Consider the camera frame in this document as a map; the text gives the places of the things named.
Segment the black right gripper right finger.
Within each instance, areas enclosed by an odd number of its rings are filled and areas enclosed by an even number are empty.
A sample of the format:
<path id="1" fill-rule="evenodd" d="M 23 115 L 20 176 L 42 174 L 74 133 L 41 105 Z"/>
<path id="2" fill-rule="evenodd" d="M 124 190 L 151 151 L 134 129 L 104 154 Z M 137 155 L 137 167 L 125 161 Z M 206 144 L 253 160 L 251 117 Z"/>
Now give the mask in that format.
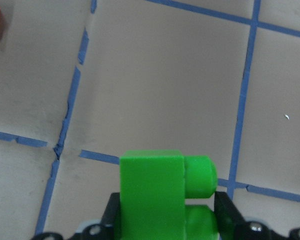
<path id="1" fill-rule="evenodd" d="M 214 193 L 214 215 L 219 234 L 237 234 L 245 219 L 228 194 L 223 191 Z"/>

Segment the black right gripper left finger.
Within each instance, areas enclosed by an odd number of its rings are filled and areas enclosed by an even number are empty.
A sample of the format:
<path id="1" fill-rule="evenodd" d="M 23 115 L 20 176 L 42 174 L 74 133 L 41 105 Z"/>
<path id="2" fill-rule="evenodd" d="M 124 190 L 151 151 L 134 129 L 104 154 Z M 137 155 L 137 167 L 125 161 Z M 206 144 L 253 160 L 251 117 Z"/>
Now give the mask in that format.
<path id="1" fill-rule="evenodd" d="M 121 213 L 120 193 L 111 193 L 101 218 L 101 225 L 106 228 L 115 228 L 119 224 Z"/>

